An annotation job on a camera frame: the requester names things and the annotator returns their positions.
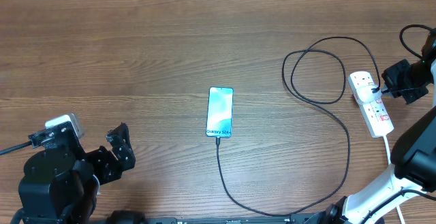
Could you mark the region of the blue Galaxy smartphone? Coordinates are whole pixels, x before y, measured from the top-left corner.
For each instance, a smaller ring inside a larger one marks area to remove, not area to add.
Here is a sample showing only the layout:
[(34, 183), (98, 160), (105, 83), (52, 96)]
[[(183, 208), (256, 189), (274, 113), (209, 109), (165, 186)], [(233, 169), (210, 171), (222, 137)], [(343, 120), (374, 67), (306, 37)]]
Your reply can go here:
[(233, 101), (233, 88), (210, 87), (206, 119), (206, 135), (208, 137), (231, 137)]

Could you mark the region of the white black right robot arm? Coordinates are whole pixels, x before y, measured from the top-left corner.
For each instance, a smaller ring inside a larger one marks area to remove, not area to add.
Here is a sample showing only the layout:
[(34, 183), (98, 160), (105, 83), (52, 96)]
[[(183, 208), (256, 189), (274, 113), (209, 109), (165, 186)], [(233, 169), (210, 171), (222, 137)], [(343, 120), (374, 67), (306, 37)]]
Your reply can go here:
[[(402, 97), (411, 104), (428, 93), (435, 83), (435, 29), (429, 32), (418, 62), (399, 61), (382, 73), (384, 87), (372, 93), (370, 75), (358, 71), (349, 84), (374, 138), (385, 138), (393, 130), (384, 111), (382, 95)], [(435, 191), (435, 109), (431, 108), (388, 150), (388, 167), (363, 190), (343, 197), (308, 223), (383, 223), (384, 215), (407, 200), (422, 196), (434, 200)]]

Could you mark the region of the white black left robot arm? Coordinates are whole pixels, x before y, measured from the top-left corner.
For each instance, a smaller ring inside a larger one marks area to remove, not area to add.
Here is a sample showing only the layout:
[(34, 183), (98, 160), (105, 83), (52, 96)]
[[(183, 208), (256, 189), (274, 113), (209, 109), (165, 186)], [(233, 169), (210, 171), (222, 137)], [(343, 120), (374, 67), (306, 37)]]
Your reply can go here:
[(69, 121), (38, 131), (29, 139), (44, 149), (24, 165), (18, 185), (22, 208), (12, 223), (88, 223), (99, 188), (120, 179), (136, 163), (125, 123), (106, 134), (110, 150), (100, 146), (85, 152)]

